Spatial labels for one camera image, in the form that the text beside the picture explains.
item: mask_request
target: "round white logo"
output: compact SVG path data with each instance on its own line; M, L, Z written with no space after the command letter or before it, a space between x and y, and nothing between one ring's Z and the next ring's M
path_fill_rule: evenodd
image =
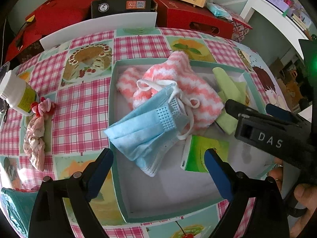
M100 12L106 12L108 9L109 9L109 4L107 4L107 3L102 3L98 7L98 10Z

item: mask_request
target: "blue face mask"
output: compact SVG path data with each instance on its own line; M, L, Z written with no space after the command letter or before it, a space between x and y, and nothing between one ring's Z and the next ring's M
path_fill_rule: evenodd
M129 160L134 161L149 176L154 176L166 152L187 135L180 135L184 127L191 122L191 110L185 112L181 101L182 92L174 81L160 81L162 86L143 81L149 85L145 90L160 90L149 100L134 109L120 121L114 123L104 132L111 143ZM192 106L188 99L186 108L197 108L199 102Z

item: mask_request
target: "human hand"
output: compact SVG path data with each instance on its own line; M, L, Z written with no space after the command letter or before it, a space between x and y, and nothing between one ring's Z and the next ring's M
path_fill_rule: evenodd
M275 158L275 163L283 165L283 161ZM281 191L283 182L283 167L279 166L268 173L272 176ZM301 216L290 230L290 237L297 237L304 229L317 208L317 186L299 184L294 190L294 196L303 206L307 207L305 215Z

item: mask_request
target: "pink striped towel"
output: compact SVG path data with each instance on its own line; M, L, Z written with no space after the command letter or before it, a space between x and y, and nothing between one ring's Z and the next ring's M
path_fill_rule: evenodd
M192 109L194 129L202 129L211 125L220 115L223 103L214 89L191 69L188 56L181 51L173 52L166 62L155 64L142 76L137 68L130 67L118 79L117 89L128 101L131 109L150 99L156 90L142 91L137 87L137 80L152 82L158 80L176 81L178 87L188 98L200 101L198 108Z

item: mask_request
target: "pill bottle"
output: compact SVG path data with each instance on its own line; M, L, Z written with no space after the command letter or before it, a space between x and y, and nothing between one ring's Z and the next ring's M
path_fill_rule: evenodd
M8 71L1 81L0 98L25 116L33 115L31 104L34 101L39 102L37 92L23 79L17 77L12 70Z

